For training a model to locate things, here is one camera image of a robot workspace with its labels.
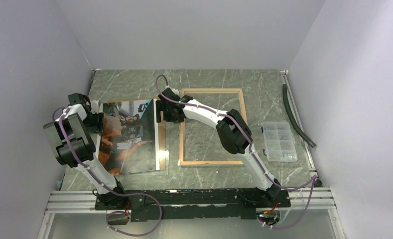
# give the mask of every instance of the plastic organizer box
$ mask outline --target plastic organizer box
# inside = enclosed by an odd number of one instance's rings
[[[269,161],[297,161],[294,138],[288,122],[262,122],[261,129],[265,140],[263,154]]]

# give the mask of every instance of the black bracket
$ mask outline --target black bracket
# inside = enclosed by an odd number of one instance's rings
[[[170,88],[165,89],[162,93],[167,98],[182,103],[187,103],[193,100],[193,98],[190,96],[183,96],[180,98]],[[163,119],[166,122],[178,123],[184,121],[186,118],[183,112],[184,105],[172,103],[166,100],[161,94],[158,95],[158,98],[159,100],[155,102],[157,123],[161,122],[161,112],[163,112]]]
[[[237,110],[232,109],[227,112],[227,114],[235,119],[237,124],[239,124],[243,131],[249,136],[249,139],[252,140],[252,132],[246,122],[243,120],[240,113]],[[224,117],[224,119],[218,121],[216,129],[218,137],[221,141],[221,145],[225,150],[227,150],[227,152],[231,154],[245,153],[245,149],[249,145],[249,142],[235,126],[231,119]]]
[[[255,219],[256,208],[290,207],[287,191],[280,191],[274,202],[265,200],[256,188],[189,189],[189,190],[146,190],[162,207],[162,219],[227,218]],[[159,208],[155,201],[146,198],[143,209],[132,209],[131,222],[156,220]]]

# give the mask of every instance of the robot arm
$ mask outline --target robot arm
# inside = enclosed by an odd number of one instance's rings
[[[199,105],[199,106],[205,106],[201,103],[199,103],[197,100],[190,100],[188,103],[193,104],[193,105]],[[257,164],[256,160],[253,159],[251,154],[255,154],[258,157],[258,153],[255,150],[255,146],[248,145],[245,149],[244,152],[242,153],[241,151],[233,151],[233,145],[235,145],[235,142],[238,141],[237,137],[234,136],[233,130],[230,130],[229,123],[227,123],[227,119],[225,119],[224,116],[220,115],[232,115],[236,121],[239,121],[239,125],[246,131],[249,131],[248,126],[246,123],[243,121],[241,115],[239,114],[238,111],[221,111],[217,109],[211,108],[214,112],[205,110],[201,107],[195,107],[195,106],[185,106],[183,108],[183,113],[185,114],[186,118],[188,119],[193,119],[200,121],[206,125],[209,125],[212,128],[216,128],[217,132],[219,134],[221,143],[223,147],[227,151],[232,153],[232,154],[238,154],[242,158],[242,162],[245,165],[245,167],[249,170],[249,172],[252,175],[252,178],[255,182],[255,186],[263,191],[267,190],[272,186],[272,183],[267,180],[264,176],[264,172],[268,173],[271,179],[274,179],[274,176],[268,172],[267,168],[263,163],[260,165]]]
[[[125,190],[96,158],[96,148],[89,135],[89,132],[102,130],[104,114],[99,113],[99,103],[91,102],[86,96],[77,93],[70,95],[69,101],[70,105],[58,119],[44,125],[44,132],[55,158],[61,165],[68,165],[82,172],[96,187],[99,202],[110,208],[124,208],[127,200],[108,189],[118,194],[124,194]],[[69,138],[80,162],[75,159],[64,134]]]
[[[158,98],[160,101],[157,101],[157,110],[163,111],[164,120],[182,122],[188,118],[215,128],[223,148],[227,152],[238,154],[241,157],[243,164],[252,175],[256,188],[265,195],[267,200],[275,201],[280,188],[268,180],[266,175],[276,184],[279,185],[279,182],[260,160],[255,146],[252,144],[252,132],[237,110],[221,111],[201,104],[190,96],[180,98],[170,88],[165,89],[162,94],[158,95]],[[246,137],[250,141],[241,133],[239,127],[246,133]]]

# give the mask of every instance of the black mounting plate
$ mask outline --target black mounting plate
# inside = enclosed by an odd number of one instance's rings
[[[226,217],[255,219],[256,208],[272,208],[274,206],[274,203],[262,200],[259,190],[256,188],[125,191],[126,194],[136,192],[149,194],[161,203],[162,219]],[[133,215],[131,222],[158,219],[159,208],[154,200],[138,196],[129,198]],[[287,191],[280,191],[277,195],[277,207],[290,207],[291,204],[288,198],[289,194]],[[124,208],[104,208],[98,203],[96,203],[95,209],[124,210]]]

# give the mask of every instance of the white wall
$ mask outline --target white wall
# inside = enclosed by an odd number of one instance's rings
[[[57,0],[93,69],[288,69],[324,0]]]
[[[393,238],[393,0],[327,0],[290,83],[348,238]]]
[[[42,126],[90,76],[53,0],[0,0],[0,239],[37,237],[63,171]]]

